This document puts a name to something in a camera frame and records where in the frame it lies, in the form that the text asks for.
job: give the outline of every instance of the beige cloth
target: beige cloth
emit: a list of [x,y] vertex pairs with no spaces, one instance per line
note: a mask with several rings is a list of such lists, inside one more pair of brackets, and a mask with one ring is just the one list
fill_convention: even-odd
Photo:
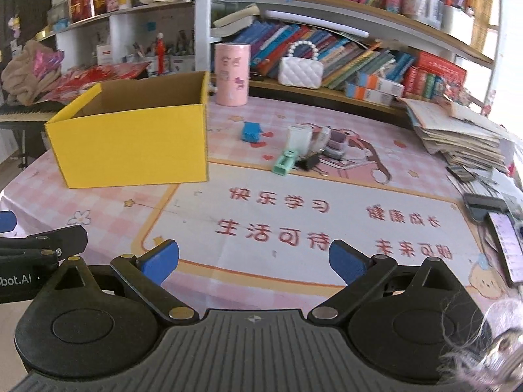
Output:
[[2,72],[2,88],[9,93],[7,101],[14,103],[18,100],[24,106],[29,106],[35,98],[61,74],[60,69],[49,72],[40,81],[33,74],[33,63],[36,52],[52,53],[53,50],[37,41],[30,40],[22,53],[11,60]]

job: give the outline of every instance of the wooden shelf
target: wooden shelf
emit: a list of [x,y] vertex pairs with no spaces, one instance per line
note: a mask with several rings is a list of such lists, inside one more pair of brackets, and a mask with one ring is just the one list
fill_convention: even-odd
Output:
[[122,10],[117,10],[117,11],[110,12],[110,13],[99,14],[98,16],[93,16],[92,18],[83,19],[81,21],[72,23],[67,28],[65,28],[61,31],[58,31],[58,32],[53,31],[53,32],[49,33],[48,35],[46,35],[44,38],[38,39],[37,41],[46,40],[46,39],[52,37],[53,35],[57,35],[62,32],[70,31],[72,29],[79,28],[79,27],[82,27],[85,25],[90,25],[92,23],[99,22],[104,19],[108,19],[111,16],[117,16],[117,15],[126,14],[126,13],[137,13],[137,12],[147,12],[147,11],[152,11],[152,10],[162,10],[162,9],[174,8],[174,7],[186,7],[186,6],[192,5],[192,3],[193,3],[193,0],[180,0],[180,1],[174,1],[172,3],[151,3],[151,4],[141,5],[141,6],[131,7],[131,8],[124,8]]
[[[215,79],[215,74],[211,74],[211,80],[215,81]],[[317,90],[314,90],[311,88],[289,87],[284,86],[280,84],[278,81],[270,78],[265,78],[263,81],[250,80],[249,87],[264,88],[266,90],[283,91],[286,93],[308,95],[311,97],[317,97],[319,99],[334,100],[341,103],[352,104],[354,106],[366,107],[381,113],[397,116],[400,118],[404,118],[406,116],[406,111],[404,109],[366,102],[364,100],[352,99],[344,95],[344,93],[342,93],[341,91],[331,90],[329,88],[319,88]]]
[[[260,0],[245,0],[245,2],[260,2],[264,3],[265,1]],[[292,2],[288,2],[287,0],[267,0],[267,3],[271,2],[281,2],[283,5],[286,6],[287,12],[290,12],[292,10]],[[306,3],[308,7],[314,8],[316,10],[323,10],[327,11],[326,8],[337,8],[342,9],[347,12],[348,16],[355,17],[358,14],[365,15],[367,19],[369,19],[370,22],[373,23],[383,23],[383,22],[389,22],[390,24],[394,24],[398,29],[401,29],[402,31],[407,31],[415,36],[421,36],[424,35],[428,39],[431,40],[434,44],[437,44],[438,46],[441,46],[443,48],[450,49],[454,53],[458,54],[459,56],[462,56],[464,58],[467,58],[471,61],[474,61],[482,66],[491,68],[493,65],[493,60],[490,59],[490,57],[485,56],[483,53],[479,52],[478,50],[475,50],[471,46],[465,44],[464,42],[454,38],[451,35],[448,35],[444,32],[441,32],[433,27],[430,27],[428,25],[425,25],[424,23],[415,21],[413,19],[409,19],[403,15],[391,13],[386,10],[382,10],[381,8],[372,7],[363,5],[360,3],[356,3],[354,1],[348,1],[348,0],[293,0],[293,2],[296,3]]]

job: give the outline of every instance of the white quilted purse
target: white quilted purse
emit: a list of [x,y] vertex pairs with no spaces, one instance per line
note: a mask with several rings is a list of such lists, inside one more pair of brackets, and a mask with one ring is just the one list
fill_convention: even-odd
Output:
[[[292,57],[294,50],[301,44],[312,47],[312,60]],[[318,49],[310,41],[296,41],[289,47],[287,57],[282,57],[278,82],[284,86],[320,88],[322,85],[323,64],[318,61]]]

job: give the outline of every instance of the gripper logo text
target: gripper logo text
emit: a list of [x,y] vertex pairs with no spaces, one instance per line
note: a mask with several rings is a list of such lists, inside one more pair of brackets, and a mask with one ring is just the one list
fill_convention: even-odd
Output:
[[32,278],[30,274],[24,274],[22,277],[14,275],[12,277],[7,277],[7,279],[0,277],[0,286],[15,286],[18,284],[32,283]]

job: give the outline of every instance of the pearl handle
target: pearl handle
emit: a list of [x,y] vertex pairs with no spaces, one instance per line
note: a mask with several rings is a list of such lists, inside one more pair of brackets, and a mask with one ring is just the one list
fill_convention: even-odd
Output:
[[306,40],[298,40],[298,41],[295,41],[294,43],[291,44],[291,46],[289,47],[289,52],[287,53],[287,57],[293,57],[294,56],[294,51],[296,50],[296,47],[298,47],[299,45],[308,45],[310,48],[312,48],[312,60],[318,60],[318,54],[320,54],[320,52],[318,51],[318,48],[313,44],[311,43],[310,41],[306,41]]

